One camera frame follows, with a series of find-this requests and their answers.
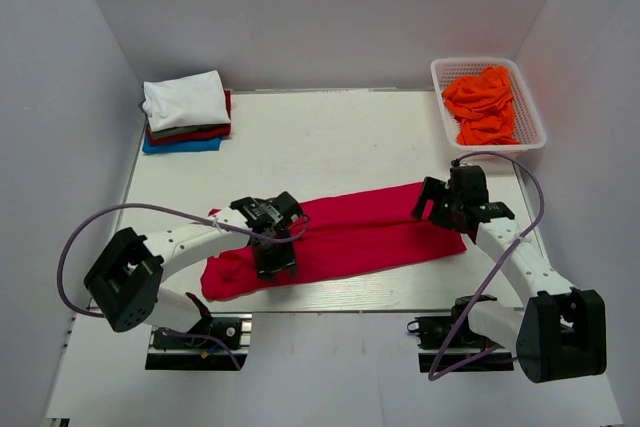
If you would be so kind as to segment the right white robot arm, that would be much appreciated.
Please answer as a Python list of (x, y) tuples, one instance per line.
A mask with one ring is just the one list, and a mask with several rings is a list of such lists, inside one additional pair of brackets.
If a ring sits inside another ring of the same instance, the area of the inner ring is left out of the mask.
[(603, 298), (565, 279), (530, 244), (532, 229), (521, 228), (505, 203), (490, 200), (481, 167), (454, 160), (449, 180), (425, 178), (412, 216), (468, 236), (495, 263), (449, 314), (408, 323), (430, 380), (514, 365), (534, 383), (605, 372)]

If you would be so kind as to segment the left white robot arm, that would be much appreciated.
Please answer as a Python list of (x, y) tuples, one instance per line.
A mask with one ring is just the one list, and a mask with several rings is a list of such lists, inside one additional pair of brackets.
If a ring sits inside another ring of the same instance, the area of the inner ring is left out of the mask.
[(309, 218), (283, 192), (270, 199), (245, 197), (208, 217), (186, 215), (186, 224), (151, 234), (128, 227), (117, 231), (84, 278), (84, 285), (112, 330), (123, 333), (140, 324), (177, 331), (199, 346), (211, 334), (209, 309), (189, 293), (163, 283), (178, 272), (249, 248), (258, 278), (296, 273), (293, 228), (304, 231)]

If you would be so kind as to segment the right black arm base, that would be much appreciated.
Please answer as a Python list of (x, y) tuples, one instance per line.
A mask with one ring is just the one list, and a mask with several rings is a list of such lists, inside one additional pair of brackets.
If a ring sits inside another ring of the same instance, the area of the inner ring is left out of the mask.
[[(430, 371), (431, 365), (453, 324), (454, 321), (450, 315), (419, 316), (407, 323), (407, 333), (417, 338), (418, 363), (421, 373), (427, 374)], [(489, 351), (489, 354), (456, 369), (455, 373), (514, 371), (515, 360), (512, 354), (502, 347), (492, 350), (494, 345), (495, 343), (488, 338), (472, 333), (463, 327), (449, 343), (436, 372), (439, 373), (458, 362), (485, 351)]]

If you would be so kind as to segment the crimson red t-shirt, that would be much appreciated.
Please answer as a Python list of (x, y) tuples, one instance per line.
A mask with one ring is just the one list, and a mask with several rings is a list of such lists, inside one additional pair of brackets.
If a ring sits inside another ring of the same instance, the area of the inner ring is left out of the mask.
[(227, 301), (257, 291), (350, 278), (461, 254), (461, 235), (411, 217), (421, 191), (412, 183), (304, 202), (308, 230), (296, 240), (297, 273), (258, 278), (250, 247), (208, 259), (202, 296)]

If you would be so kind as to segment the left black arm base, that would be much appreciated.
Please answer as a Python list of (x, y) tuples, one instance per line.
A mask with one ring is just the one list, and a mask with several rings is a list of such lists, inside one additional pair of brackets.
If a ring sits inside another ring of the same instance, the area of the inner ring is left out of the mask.
[(196, 329), (195, 337), (152, 330), (146, 355), (147, 371), (237, 372), (250, 346), (250, 314), (214, 315)]

